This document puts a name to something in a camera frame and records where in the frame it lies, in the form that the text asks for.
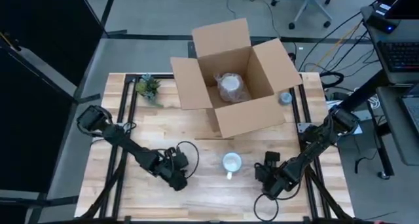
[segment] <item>laptop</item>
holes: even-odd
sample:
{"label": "laptop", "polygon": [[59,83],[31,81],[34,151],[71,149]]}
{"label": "laptop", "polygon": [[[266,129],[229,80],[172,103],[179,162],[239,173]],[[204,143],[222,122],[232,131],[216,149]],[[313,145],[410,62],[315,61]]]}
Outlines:
{"label": "laptop", "polygon": [[419,84],[410,87],[407,92],[400,97],[400,102],[409,121],[419,135]]}

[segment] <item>wooden tabletop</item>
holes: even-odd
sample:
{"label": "wooden tabletop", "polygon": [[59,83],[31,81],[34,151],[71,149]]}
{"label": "wooden tabletop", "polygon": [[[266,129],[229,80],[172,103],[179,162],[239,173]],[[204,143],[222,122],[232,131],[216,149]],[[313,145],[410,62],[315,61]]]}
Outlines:
{"label": "wooden tabletop", "polygon": [[[118,115],[124,73],[112,73],[107,80],[102,107],[108,109],[114,118]],[[302,73],[306,89],[310,116],[313,122],[323,122],[327,106],[318,73]],[[295,88],[303,120],[298,88]],[[128,91],[126,122],[130,106]],[[200,152],[200,163],[196,173],[188,179],[188,185],[175,192],[161,178],[155,178],[140,168],[132,155],[124,178],[124,188],[120,202],[118,219],[130,215],[133,220],[160,221],[255,221],[253,203],[260,195],[262,183],[255,179],[255,162],[263,162],[266,151],[281,153],[281,160],[287,160],[300,153],[297,142],[292,107],[285,107],[286,123],[279,126],[257,130],[229,139],[222,139],[219,132],[213,132],[205,110],[180,109],[175,81],[161,81],[160,95],[157,102],[163,108],[149,105],[142,97],[137,98],[134,122],[138,127],[131,138],[140,146],[150,149],[176,146],[179,141],[193,142]],[[189,160],[188,171],[196,164],[196,152],[190,145],[181,145]],[[235,151],[242,156],[243,166],[226,178],[221,165],[225,153]],[[106,141],[99,141],[90,149],[84,180],[75,216],[82,215],[95,201],[103,189],[109,162],[111,146]],[[330,147],[320,157],[325,186],[342,206],[345,212],[353,215],[348,187],[342,170],[339,153]],[[114,191],[110,195],[107,215],[111,215]],[[292,195],[295,190],[280,196]],[[319,194],[316,190],[316,202],[322,215]],[[303,182],[299,194],[291,200],[279,201],[280,211],[276,221],[301,221],[302,216],[310,216],[310,208]],[[257,212],[264,219],[270,219],[276,211],[275,203],[266,198],[260,199]]]}

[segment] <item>open cardboard box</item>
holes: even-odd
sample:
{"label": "open cardboard box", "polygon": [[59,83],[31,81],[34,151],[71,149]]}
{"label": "open cardboard box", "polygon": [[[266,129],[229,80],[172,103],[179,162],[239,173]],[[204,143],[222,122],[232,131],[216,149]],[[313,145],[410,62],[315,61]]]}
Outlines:
{"label": "open cardboard box", "polygon": [[[245,18],[196,28],[192,36],[198,59],[170,60],[182,109],[207,109],[223,138],[285,122],[278,92],[302,81],[279,39],[252,47]],[[222,100],[214,76],[224,73],[239,74],[251,100]]]}

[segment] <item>plastic bag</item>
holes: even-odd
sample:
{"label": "plastic bag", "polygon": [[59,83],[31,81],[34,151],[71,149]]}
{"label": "plastic bag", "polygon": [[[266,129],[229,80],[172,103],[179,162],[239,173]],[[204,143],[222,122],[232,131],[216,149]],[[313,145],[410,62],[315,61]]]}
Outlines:
{"label": "plastic bag", "polygon": [[245,91],[242,77],[235,73],[225,73],[222,77],[215,76],[220,91],[220,97],[227,102],[244,102],[250,100],[250,95]]}

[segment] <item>white cup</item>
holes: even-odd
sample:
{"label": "white cup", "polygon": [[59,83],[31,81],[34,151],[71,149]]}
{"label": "white cup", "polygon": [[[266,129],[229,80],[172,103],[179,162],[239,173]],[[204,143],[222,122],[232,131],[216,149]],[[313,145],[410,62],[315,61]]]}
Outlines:
{"label": "white cup", "polygon": [[223,157],[223,166],[227,171],[227,179],[231,179],[233,172],[237,172],[242,167],[242,158],[237,153],[227,153]]}

